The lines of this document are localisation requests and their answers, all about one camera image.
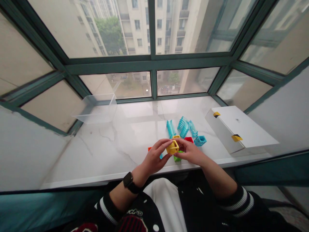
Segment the yellow toy block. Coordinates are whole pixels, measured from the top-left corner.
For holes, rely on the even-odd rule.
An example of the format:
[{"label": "yellow toy block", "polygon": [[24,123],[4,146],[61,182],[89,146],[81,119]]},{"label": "yellow toy block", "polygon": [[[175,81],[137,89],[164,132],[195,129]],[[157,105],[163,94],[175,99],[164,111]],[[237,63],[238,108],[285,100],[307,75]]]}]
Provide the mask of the yellow toy block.
[{"label": "yellow toy block", "polygon": [[179,146],[178,146],[177,142],[175,140],[173,140],[173,143],[166,148],[166,151],[167,151],[167,153],[170,153],[172,155],[174,153],[178,152]]}]

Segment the clear plastic box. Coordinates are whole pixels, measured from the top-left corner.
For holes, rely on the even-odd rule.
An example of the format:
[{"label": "clear plastic box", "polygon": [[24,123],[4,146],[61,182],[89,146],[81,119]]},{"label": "clear plastic box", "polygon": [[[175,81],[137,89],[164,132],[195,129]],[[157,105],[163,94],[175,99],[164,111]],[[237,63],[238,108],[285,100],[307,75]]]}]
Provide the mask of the clear plastic box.
[{"label": "clear plastic box", "polygon": [[76,106],[71,116],[86,124],[111,122],[116,109],[115,94],[89,95]]}]

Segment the building block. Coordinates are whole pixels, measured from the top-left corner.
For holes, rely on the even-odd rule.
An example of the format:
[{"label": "building block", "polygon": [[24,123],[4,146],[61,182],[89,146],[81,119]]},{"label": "building block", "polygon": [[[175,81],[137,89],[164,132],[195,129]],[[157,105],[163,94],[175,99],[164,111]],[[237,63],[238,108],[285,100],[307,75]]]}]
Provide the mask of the building block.
[{"label": "building block", "polygon": [[172,120],[166,121],[166,127],[167,127],[167,131],[168,131],[168,135],[171,139],[173,136],[176,135],[175,128],[174,128]]},{"label": "building block", "polygon": [[184,140],[187,140],[187,141],[189,141],[189,142],[191,142],[191,143],[194,143],[192,137],[185,137]]},{"label": "building block", "polygon": [[198,147],[202,146],[206,142],[207,142],[207,140],[206,140],[204,135],[200,135],[200,136],[196,137],[196,139],[194,140],[194,144]]},{"label": "building block", "polygon": [[178,158],[178,157],[174,156],[174,161],[175,162],[179,162],[179,161],[181,161],[181,158]]},{"label": "building block", "polygon": [[198,136],[198,132],[195,129],[195,126],[194,126],[194,124],[193,124],[193,122],[191,120],[189,121],[189,125],[190,125],[190,131],[191,131],[192,137],[197,137]]},{"label": "building block", "polygon": [[167,153],[170,153],[172,155],[175,152],[178,152],[179,151],[179,146],[178,146],[177,142],[175,140],[173,140],[173,143],[166,148],[166,151],[167,151]]},{"label": "building block", "polygon": [[[149,148],[148,148],[148,151],[149,151],[151,148],[152,148],[152,147],[149,147]],[[160,159],[162,159],[162,158],[163,158],[163,154],[160,155]]]},{"label": "building block", "polygon": [[190,126],[188,120],[184,116],[182,116],[177,127],[177,130],[180,131],[180,137],[181,138],[186,137],[189,129]]}]

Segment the white cardboard box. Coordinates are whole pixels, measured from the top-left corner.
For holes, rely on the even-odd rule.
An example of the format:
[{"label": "white cardboard box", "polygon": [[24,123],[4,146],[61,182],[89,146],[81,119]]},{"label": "white cardboard box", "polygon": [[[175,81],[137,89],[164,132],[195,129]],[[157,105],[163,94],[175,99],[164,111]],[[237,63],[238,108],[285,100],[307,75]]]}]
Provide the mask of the white cardboard box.
[{"label": "white cardboard box", "polygon": [[233,156],[265,153],[266,146],[278,144],[236,106],[212,108],[205,119]]}]

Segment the glass pane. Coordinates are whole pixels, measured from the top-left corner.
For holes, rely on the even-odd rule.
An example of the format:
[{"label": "glass pane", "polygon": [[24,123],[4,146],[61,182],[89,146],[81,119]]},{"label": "glass pane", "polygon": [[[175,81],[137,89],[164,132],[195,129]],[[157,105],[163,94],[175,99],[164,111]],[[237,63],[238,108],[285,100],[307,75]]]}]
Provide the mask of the glass pane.
[{"label": "glass pane", "polygon": [[207,92],[219,69],[157,71],[158,96]]},{"label": "glass pane", "polygon": [[244,111],[271,88],[271,85],[233,70],[217,95],[229,106],[235,105]]},{"label": "glass pane", "polygon": [[229,52],[256,0],[162,0],[156,54]]},{"label": "glass pane", "polygon": [[309,56],[309,0],[280,0],[241,57],[282,74]]},{"label": "glass pane", "polygon": [[65,81],[60,81],[21,108],[67,132],[76,120],[71,117],[71,112],[80,102],[81,98],[74,90]]},{"label": "glass pane", "polygon": [[82,75],[93,95],[114,93],[117,99],[151,97],[150,72]]},{"label": "glass pane", "polygon": [[0,95],[53,70],[0,13]]},{"label": "glass pane", "polygon": [[147,1],[29,2],[69,58],[149,54]]}]

